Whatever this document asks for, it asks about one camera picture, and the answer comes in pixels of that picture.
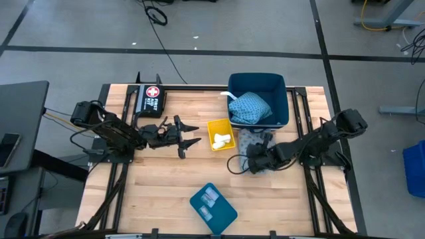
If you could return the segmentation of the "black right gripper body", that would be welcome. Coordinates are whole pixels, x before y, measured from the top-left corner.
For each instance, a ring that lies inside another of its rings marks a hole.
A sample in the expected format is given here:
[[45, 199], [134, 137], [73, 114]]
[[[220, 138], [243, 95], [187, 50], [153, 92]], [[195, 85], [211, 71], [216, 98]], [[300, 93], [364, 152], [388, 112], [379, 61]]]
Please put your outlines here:
[[286, 166], [286, 160], [278, 155], [276, 146], [267, 148], [264, 144], [250, 144], [247, 147], [248, 161], [255, 161], [262, 170], [277, 171]]

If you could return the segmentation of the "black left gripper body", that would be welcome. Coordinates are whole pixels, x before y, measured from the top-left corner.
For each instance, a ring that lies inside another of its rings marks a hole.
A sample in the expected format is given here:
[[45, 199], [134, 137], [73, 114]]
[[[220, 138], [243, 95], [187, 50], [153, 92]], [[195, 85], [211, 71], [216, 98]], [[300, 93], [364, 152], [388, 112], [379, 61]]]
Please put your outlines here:
[[185, 158], [185, 140], [183, 139], [182, 132], [185, 128], [184, 124], [178, 115], [173, 117], [174, 123], [167, 123], [168, 117], [165, 117], [159, 126], [160, 142], [162, 146], [177, 145], [177, 152], [180, 159]]

